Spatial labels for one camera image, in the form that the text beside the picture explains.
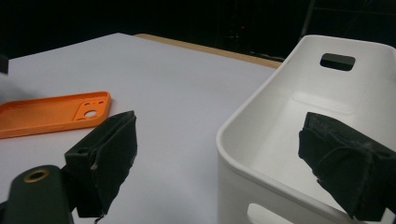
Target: orange phone case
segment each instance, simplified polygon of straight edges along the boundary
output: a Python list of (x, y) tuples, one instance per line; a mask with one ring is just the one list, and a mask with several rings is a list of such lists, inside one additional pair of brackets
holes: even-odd
[(0, 139), (93, 127), (110, 104), (106, 91), (7, 102), (0, 105)]

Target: white plastic basket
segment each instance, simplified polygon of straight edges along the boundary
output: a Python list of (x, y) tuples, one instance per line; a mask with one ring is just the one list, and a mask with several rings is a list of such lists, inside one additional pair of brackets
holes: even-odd
[[(219, 224), (359, 223), (298, 157), (308, 111), (339, 119), (396, 149), (396, 50), (328, 36), (304, 37), (219, 129)], [(324, 54), (354, 59), (350, 71)], [(380, 223), (391, 223), (387, 210)]]

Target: dark wall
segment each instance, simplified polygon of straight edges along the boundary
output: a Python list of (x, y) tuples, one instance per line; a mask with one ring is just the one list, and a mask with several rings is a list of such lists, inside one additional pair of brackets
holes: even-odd
[(396, 48), (396, 1), (317, 0), (308, 33), (379, 42)]
[[(148, 33), (286, 58), (311, 0), (0, 0), (0, 53), (9, 58), (102, 35)], [(396, 1), (316, 0), (307, 33), (396, 47)]]

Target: white table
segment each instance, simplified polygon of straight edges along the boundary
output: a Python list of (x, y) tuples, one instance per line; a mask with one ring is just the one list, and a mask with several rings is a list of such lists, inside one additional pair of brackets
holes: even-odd
[[(134, 110), (138, 152), (100, 223), (216, 223), (219, 126), (275, 71), (129, 35), (108, 35), (10, 61), (0, 104), (109, 91), (110, 116)], [(12, 179), (64, 153), (91, 129), (0, 140), (0, 201)], [(92, 223), (79, 218), (75, 223)]]

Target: basket handle hole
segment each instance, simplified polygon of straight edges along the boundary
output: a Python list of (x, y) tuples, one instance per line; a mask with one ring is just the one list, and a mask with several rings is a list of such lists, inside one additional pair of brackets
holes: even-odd
[(354, 57), (325, 53), (321, 57), (320, 65), (323, 67), (348, 72), (352, 70), (355, 62), (356, 59)]

